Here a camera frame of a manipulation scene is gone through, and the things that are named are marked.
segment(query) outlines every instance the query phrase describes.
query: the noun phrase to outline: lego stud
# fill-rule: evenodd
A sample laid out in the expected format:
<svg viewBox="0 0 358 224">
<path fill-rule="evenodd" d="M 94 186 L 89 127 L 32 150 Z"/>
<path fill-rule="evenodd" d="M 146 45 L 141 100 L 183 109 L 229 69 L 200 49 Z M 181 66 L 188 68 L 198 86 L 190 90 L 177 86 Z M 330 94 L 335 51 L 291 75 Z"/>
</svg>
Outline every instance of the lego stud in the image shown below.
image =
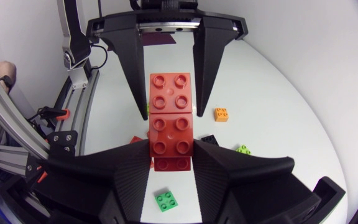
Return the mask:
<svg viewBox="0 0 358 224">
<path fill-rule="evenodd" d="M 187 97 L 185 95 L 177 96 L 175 103 L 179 109 L 183 109 L 187 106 Z"/>
<path fill-rule="evenodd" d="M 157 162 L 157 167 L 160 170 L 166 170 L 168 168 L 168 161 L 166 161 L 165 159 L 161 159 Z"/>
<path fill-rule="evenodd" d="M 156 142 L 153 145 L 153 151 L 158 155 L 164 154 L 167 149 L 167 145 L 164 142 Z"/>
<path fill-rule="evenodd" d="M 165 85 L 165 79 L 164 79 L 164 77 L 161 76 L 161 75 L 156 75 L 156 76 L 154 77 L 154 79 L 153 79 L 153 84 L 154 84 L 155 87 L 157 87 L 157 88 L 159 88 L 159 89 L 163 88 L 164 85 Z"/>
<path fill-rule="evenodd" d="M 165 98 L 163 96 L 156 96 L 153 99 L 153 105 L 157 108 L 157 109 L 164 109 L 165 107 Z"/>
<path fill-rule="evenodd" d="M 153 128 L 156 129 L 157 131 L 162 131 L 165 129 L 165 127 L 166 127 L 166 122 L 164 119 L 157 118 L 154 120 Z"/>
<path fill-rule="evenodd" d="M 186 159 L 179 159 L 177 162 L 177 167 L 178 169 L 186 169 L 189 166 L 189 163 L 187 162 Z"/>
<path fill-rule="evenodd" d="M 177 75 L 175 77 L 175 85 L 178 88 L 184 88 L 187 84 L 187 78 L 184 75 Z"/>
<path fill-rule="evenodd" d="M 175 125 L 180 131 L 184 131 L 189 128 L 189 121 L 186 118 L 178 118 Z"/>
<path fill-rule="evenodd" d="M 177 143 L 177 151 L 180 154 L 186 154 L 190 150 L 190 144 L 188 141 L 179 141 Z"/>
</svg>

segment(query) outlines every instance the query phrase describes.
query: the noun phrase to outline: black mount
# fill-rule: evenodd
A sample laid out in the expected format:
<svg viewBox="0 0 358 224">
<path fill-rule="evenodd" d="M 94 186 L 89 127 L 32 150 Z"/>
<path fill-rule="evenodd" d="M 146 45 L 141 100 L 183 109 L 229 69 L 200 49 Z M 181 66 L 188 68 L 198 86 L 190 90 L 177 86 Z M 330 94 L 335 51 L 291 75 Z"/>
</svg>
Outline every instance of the black mount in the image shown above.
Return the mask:
<svg viewBox="0 0 358 224">
<path fill-rule="evenodd" d="M 50 212 L 48 223 L 140 223 L 150 170 L 148 139 L 88 156 L 51 154 L 38 163 L 48 173 L 41 182 L 23 188 L 25 182 L 15 177 L 18 184 L 2 188 L 20 220 L 45 223 L 39 213 L 22 209 L 28 205 L 17 191 L 27 189 Z M 345 192 L 328 177 L 311 192 L 291 173 L 294 164 L 289 157 L 255 157 L 194 140 L 203 223 L 321 222 Z"/>
</svg>

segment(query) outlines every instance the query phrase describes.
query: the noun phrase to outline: orange duplo brick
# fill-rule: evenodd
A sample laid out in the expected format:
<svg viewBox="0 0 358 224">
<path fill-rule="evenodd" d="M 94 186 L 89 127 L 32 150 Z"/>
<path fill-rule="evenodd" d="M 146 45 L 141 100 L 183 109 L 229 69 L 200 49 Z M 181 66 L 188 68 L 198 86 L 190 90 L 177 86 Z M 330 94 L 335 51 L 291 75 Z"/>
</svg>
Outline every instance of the orange duplo brick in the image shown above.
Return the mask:
<svg viewBox="0 0 358 224">
<path fill-rule="evenodd" d="M 225 108 L 215 108 L 214 116 L 217 122 L 226 122 L 229 119 Z"/>
<path fill-rule="evenodd" d="M 154 171 L 188 171 L 191 168 L 190 157 L 156 157 Z"/>
<path fill-rule="evenodd" d="M 190 73 L 150 76 L 150 114 L 191 113 Z"/>
<path fill-rule="evenodd" d="M 150 114 L 150 157 L 193 155 L 193 115 Z"/>
</svg>

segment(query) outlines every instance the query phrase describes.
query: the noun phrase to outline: black bracket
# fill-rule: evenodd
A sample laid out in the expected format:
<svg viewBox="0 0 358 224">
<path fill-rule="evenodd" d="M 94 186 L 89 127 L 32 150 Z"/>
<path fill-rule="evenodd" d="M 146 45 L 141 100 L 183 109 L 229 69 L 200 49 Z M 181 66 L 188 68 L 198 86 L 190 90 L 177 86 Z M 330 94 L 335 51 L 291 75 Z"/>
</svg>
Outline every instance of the black bracket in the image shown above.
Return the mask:
<svg viewBox="0 0 358 224">
<path fill-rule="evenodd" d="M 59 131 L 48 134 L 50 155 L 75 155 L 78 133 L 76 131 Z"/>
<path fill-rule="evenodd" d="M 202 117 L 214 86 L 225 46 L 237 37 L 229 19 L 203 17 L 194 34 L 197 116 Z"/>
<path fill-rule="evenodd" d="M 100 38 L 118 55 L 137 107 L 147 120 L 143 45 L 136 15 L 106 18 Z"/>
</svg>

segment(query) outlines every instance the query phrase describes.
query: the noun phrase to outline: lego brick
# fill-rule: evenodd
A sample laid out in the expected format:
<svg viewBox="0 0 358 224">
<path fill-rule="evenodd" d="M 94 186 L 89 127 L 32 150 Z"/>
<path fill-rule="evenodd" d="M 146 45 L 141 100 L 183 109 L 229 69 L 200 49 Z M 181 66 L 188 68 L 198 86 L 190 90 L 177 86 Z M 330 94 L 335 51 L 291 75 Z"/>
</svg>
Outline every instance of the lego brick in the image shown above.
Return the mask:
<svg viewBox="0 0 358 224">
<path fill-rule="evenodd" d="M 191 157 L 155 157 L 154 171 L 189 171 Z"/>
<path fill-rule="evenodd" d="M 141 138 L 139 138 L 137 136 L 134 136 L 129 144 L 132 144 L 132 143 L 135 143 L 135 142 L 138 142 L 138 141 L 141 141 L 141 140 L 143 140 L 143 139 L 141 139 Z"/>
<path fill-rule="evenodd" d="M 216 141 L 216 138 L 215 138 L 215 136 L 213 134 L 210 135 L 210 136 L 203 137 L 203 138 L 201 138 L 201 140 L 203 142 L 207 142 L 207 143 L 210 143 L 210 144 L 214 144 L 215 146 L 219 146 L 219 144 Z"/>
<path fill-rule="evenodd" d="M 171 191 L 155 196 L 155 201 L 157 202 L 158 207 L 160 207 L 161 212 L 165 212 L 173 207 L 178 206 L 178 202 L 173 197 Z"/>
<path fill-rule="evenodd" d="M 227 115 L 227 109 L 215 108 L 214 117 L 215 121 L 217 122 L 226 122 L 229 119 L 229 116 Z"/>
<path fill-rule="evenodd" d="M 190 73 L 150 75 L 150 114 L 191 112 Z"/>
<path fill-rule="evenodd" d="M 251 155 L 251 152 L 248 150 L 247 146 L 242 145 L 238 149 L 236 149 L 237 152 L 241 152 L 247 155 Z"/>
<path fill-rule="evenodd" d="M 193 155 L 193 115 L 150 114 L 150 157 Z"/>
</svg>

